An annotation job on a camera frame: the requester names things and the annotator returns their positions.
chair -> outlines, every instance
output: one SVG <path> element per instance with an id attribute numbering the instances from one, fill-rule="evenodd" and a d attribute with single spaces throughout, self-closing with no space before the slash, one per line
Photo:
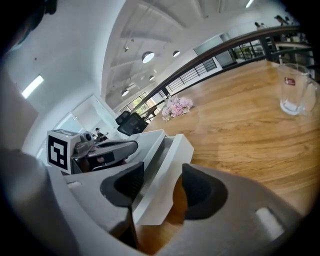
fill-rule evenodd
<path id="1" fill-rule="evenodd" d="M 125 122 L 130 117 L 129 111 L 123 111 L 121 115 L 119 115 L 115 121 L 118 125 L 121 125 L 123 122 Z"/>
<path id="2" fill-rule="evenodd" d="M 139 134 L 144 131 L 148 123 L 144 121 L 137 113 L 132 113 L 125 121 L 123 121 L 117 130 L 120 133 L 131 136 L 132 134 Z"/>

flower bouquet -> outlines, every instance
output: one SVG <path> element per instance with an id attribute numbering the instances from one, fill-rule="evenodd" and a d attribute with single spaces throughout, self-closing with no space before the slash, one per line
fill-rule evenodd
<path id="1" fill-rule="evenodd" d="M 162 109 L 162 119 L 168 121 L 170 118 L 188 113 L 193 105 L 194 103 L 191 99 L 185 97 L 178 98 L 178 96 L 170 97 Z"/>

metal railing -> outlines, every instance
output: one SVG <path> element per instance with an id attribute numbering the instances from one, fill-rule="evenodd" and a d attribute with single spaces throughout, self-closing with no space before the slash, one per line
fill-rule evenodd
<path id="1" fill-rule="evenodd" d="M 293 35 L 296 35 L 295 39 L 298 38 L 300 41 L 287 42 L 287 39 L 293 40 Z M 313 60 L 312 47 L 309 44 L 302 42 L 301 39 L 304 40 L 299 26 L 279 26 L 250 32 L 225 41 L 179 68 L 154 88 L 131 112 L 135 112 L 157 93 L 163 98 L 167 98 L 168 96 L 173 96 L 203 80 L 251 62 L 268 60 L 277 63 L 298 63 L 297 55 L 302 55 L 304 58 L 311 58 Z M 221 65 L 222 70 L 206 75 L 205 73 L 217 67 L 214 58 L 218 58 L 219 55 L 225 53 L 229 54 L 232 62 Z M 305 66 L 310 68 L 318 67 L 313 61 Z"/>

glass mug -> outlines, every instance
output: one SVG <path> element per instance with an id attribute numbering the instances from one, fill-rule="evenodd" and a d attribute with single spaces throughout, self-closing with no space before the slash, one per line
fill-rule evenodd
<path id="1" fill-rule="evenodd" d="M 315 92 L 316 87 L 305 66 L 293 63 L 281 64 L 278 67 L 278 79 L 281 86 L 280 106 L 284 112 L 296 116 L 305 110 L 303 99 L 309 86 L 312 87 L 308 90 L 311 96 L 307 101 L 309 104 L 315 104 L 316 94 L 312 92 Z"/>

wooden tabletop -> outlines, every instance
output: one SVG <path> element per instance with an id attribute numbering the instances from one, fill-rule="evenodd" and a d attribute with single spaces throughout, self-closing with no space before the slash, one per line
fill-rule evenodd
<path id="1" fill-rule="evenodd" d="M 320 181 L 320 106 L 291 116 L 280 108 L 277 64 L 253 62 L 178 94 L 193 100 L 189 113 L 165 122 L 161 112 L 145 132 L 184 134 L 192 164 L 256 180 L 301 214 L 308 213 Z M 173 207 L 160 226 L 137 226 L 139 249 L 154 254 L 179 230 L 187 200 L 178 180 Z"/>

